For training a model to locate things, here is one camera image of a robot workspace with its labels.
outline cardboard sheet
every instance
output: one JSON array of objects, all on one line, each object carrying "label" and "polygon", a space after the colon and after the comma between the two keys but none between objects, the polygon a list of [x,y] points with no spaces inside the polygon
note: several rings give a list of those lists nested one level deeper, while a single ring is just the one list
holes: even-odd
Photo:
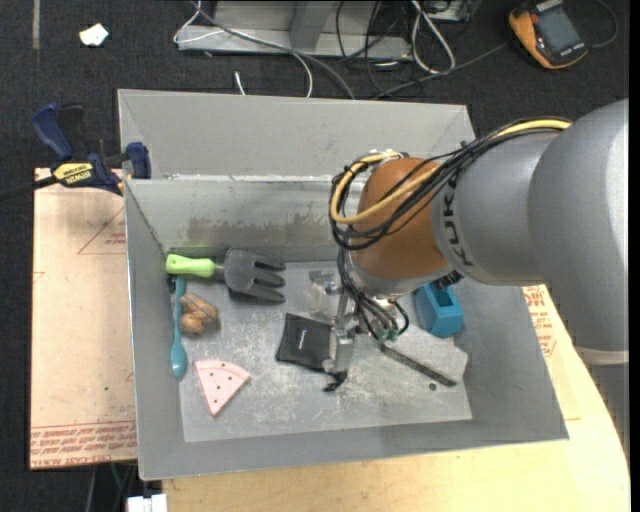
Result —
[{"label": "cardboard sheet", "polygon": [[124,201],[35,194],[32,469],[135,459]]}]

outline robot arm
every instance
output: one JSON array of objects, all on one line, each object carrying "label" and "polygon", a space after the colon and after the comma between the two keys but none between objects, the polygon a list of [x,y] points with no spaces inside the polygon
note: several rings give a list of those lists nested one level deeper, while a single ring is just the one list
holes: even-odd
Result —
[{"label": "robot arm", "polygon": [[347,272],[365,296],[392,299],[452,272],[544,283],[587,365],[627,364],[628,108],[514,124],[440,164],[383,154],[345,218],[352,167],[331,209]]}]

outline blue clamp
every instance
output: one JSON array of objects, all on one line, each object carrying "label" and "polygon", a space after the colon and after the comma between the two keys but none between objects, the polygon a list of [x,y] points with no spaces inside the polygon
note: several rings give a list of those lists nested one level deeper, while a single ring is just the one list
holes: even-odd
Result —
[{"label": "blue clamp", "polygon": [[57,111],[57,103],[45,105],[31,116],[31,126],[38,138],[55,151],[58,162],[66,162],[73,156],[73,146],[62,131]]},{"label": "blue clamp", "polygon": [[151,178],[149,151],[142,142],[132,142],[127,146],[127,156],[133,165],[133,177],[148,180]]},{"label": "blue clamp", "polygon": [[[98,153],[78,155],[75,150],[84,144],[78,144],[78,148],[74,149],[74,145],[66,136],[61,120],[58,118],[60,111],[61,114],[67,114],[66,119],[68,121],[71,109],[72,107],[60,109],[57,103],[52,102],[42,107],[31,117],[31,125],[36,134],[44,144],[55,151],[57,156],[55,164],[51,166],[51,173],[54,179],[48,179],[46,184],[43,183],[42,186],[57,182],[65,187],[93,187],[121,195],[122,180],[111,168],[127,160],[130,160],[133,165],[134,178],[151,178],[149,152],[141,142],[132,142],[127,146],[125,153],[109,158],[103,158]],[[82,120],[81,106],[76,105],[71,113],[74,114],[76,121]],[[73,163],[77,163],[78,166],[69,167]],[[89,164],[90,167],[82,165],[83,163]]]},{"label": "blue clamp", "polygon": [[448,338],[462,329],[463,311],[450,286],[428,283],[413,293],[418,325],[438,338]]}]

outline table surface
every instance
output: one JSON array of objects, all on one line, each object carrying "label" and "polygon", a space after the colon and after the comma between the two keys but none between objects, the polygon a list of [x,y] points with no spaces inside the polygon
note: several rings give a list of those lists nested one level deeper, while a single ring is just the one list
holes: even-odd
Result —
[{"label": "table surface", "polygon": [[[31,467],[130,459],[136,443],[121,199],[55,187],[38,197]],[[600,394],[546,289],[524,291],[569,440],[166,480],[169,510],[629,510],[629,473]],[[52,304],[59,309],[63,297],[65,311],[92,320],[55,328]],[[105,323],[112,304],[122,315]]]}]

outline pink foam piece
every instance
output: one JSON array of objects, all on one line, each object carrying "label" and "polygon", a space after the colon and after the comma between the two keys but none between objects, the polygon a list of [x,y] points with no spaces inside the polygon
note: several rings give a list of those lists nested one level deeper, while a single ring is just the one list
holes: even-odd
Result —
[{"label": "pink foam piece", "polygon": [[220,412],[251,374],[227,361],[206,359],[194,363],[202,391],[213,416]]}]

